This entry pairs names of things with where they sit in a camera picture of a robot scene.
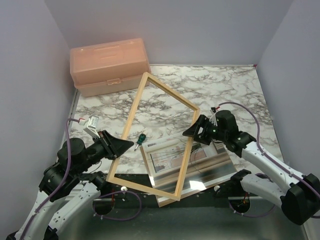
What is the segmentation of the light wooden picture frame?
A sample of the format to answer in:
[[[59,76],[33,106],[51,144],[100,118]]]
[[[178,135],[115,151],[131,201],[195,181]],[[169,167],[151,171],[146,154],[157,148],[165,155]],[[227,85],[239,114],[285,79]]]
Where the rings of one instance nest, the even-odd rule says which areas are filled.
[[[127,117],[126,124],[124,126],[124,129],[123,129],[123,132],[121,135],[121,138],[123,140],[126,140],[129,135],[136,111],[138,109],[138,105],[140,103],[140,99],[142,97],[142,94],[143,94],[143,91],[144,91],[144,88],[145,88],[147,82],[152,83],[157,88],[161,89],[162,91],[164,91],[165,93],[167,93],[168,95],[170,95],[171,97],[173,97],[174,99],[179,101],[180,103],[187,106],[189,109],[193,110],[193,117],[192,117],[191,123],[194,124],[196,122],[196,120],[198,119],[198,117],[200,115],[200,108],[197,105],[195,105],[190,100],[186,99],[184,96],[182,96],[181,94],[179,94],[178,92],[176,92],[175,90],[170,88],[168,85],[162,83],[159,79],[157,79],[152,74],[150,74],[148,72],[144,72],[141,77],[141,80],[140,80],[140,83],[139,83],[139,86],[138,86],[138,89],[136,92],[136,96],[133,100],[129,115]],[[181,199],[184,181],[186,178],[186,173],[187,173],[187,168],[188,168],[188,164],[189,164],[189,160],[190,160],[192,145],[193,145],[193,138],[189,137],[187,140],[187,143],[185,145],[184,155],[182,158],[182,163],[180,166],[179,175],[177,178],[174,193],[165,192],[165,191],[153,188],[153,187],[148,187],[145,185],[141,185],[141,184],[138,184],[135,182],[131,182],[131,181],[116,177],[115,176],[116,170],[117,170],[117,167],[120,162],[119,157],[116,158],[111,163],[107,177],[106,177],[106,181],[109,183],[115,184],[115,185],[125,186],[129,189],[138,190],[143,193],[148,193],[148,194],[152,194],[155,196],[165,197],[168,199],[179,201]]]

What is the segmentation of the plant photo with backing board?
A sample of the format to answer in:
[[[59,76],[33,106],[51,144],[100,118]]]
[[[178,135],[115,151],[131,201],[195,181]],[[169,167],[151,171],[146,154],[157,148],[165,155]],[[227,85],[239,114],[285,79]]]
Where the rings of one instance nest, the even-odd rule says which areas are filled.
[[[188,138],[181,133],[142,143],[140,151],[155,189],[174,193]],[[181,198],[228,181],[237,172],[222,143],[193,142]]]

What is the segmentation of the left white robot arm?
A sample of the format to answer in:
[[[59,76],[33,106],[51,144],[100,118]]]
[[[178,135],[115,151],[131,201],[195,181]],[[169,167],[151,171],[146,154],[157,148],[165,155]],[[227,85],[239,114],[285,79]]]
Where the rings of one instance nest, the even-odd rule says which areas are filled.
[[[116,138],[106,130],[85,146],[81,138],[67,138],[57,152],[58,161],[44,171],[36,201],[22,227],[8,240],[56,240],[63,226],[87,203],[107,197],[111,185],[101,171],[87,170],[102,159],[115,160],[130,149],[132,141]]]

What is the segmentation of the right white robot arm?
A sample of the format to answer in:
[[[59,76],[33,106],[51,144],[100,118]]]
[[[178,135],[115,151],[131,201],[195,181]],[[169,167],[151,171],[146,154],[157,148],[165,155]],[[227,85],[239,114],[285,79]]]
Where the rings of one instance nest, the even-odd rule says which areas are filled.
[[[239,130],[235,116],[229,110],[218,111],[211,118],[201,114],[182,134],[204,145],[213,140],[222,142],[230,152],[267,175],[267,178],[260,178],[245,169],[236,173],[230,183],[234,195],[247,192],[260,196],[281,208],[284,215],[297,225],[315,217],[320,210],[320,180],[312,173],[305,175],[274,159],[257,139]]]

